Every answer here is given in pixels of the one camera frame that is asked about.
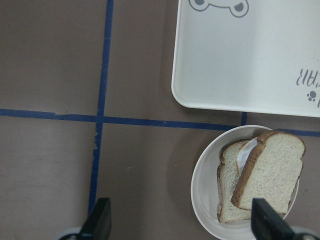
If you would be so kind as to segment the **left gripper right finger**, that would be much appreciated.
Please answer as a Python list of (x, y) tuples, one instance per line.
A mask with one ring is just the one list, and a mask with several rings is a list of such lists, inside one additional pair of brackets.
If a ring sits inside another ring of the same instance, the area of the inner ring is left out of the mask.
[(320, 236), (303, 227), (289, 226), (264, 198), (253, 198), (251, 231), (257, 240), (318, 240)]

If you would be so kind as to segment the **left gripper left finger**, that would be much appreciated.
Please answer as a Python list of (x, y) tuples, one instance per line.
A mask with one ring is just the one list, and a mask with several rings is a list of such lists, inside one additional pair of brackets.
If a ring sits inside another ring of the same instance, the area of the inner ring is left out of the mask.
[(112, 230), (111, 200), (99, 198), (82, 227), (60, 233), (58, 240), (108, 240)]

